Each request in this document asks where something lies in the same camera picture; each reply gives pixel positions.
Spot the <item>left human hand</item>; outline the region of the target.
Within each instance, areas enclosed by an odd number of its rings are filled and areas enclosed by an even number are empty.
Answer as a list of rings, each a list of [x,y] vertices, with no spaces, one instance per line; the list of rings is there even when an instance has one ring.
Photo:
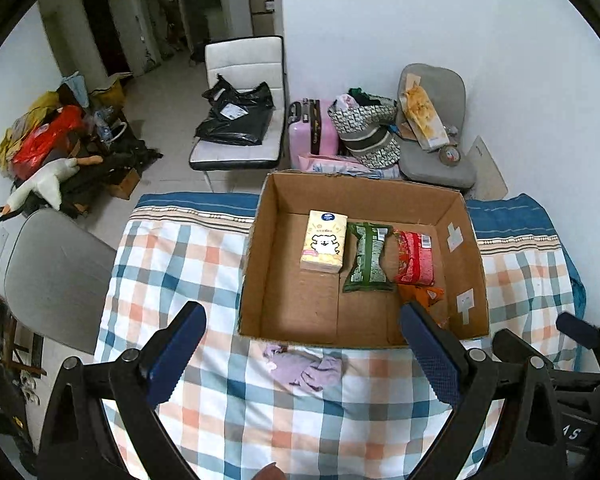
[[[279,469],[276,463],[264,466],[257,474],[252,477],[252,480],[286,480],[286,474]]]

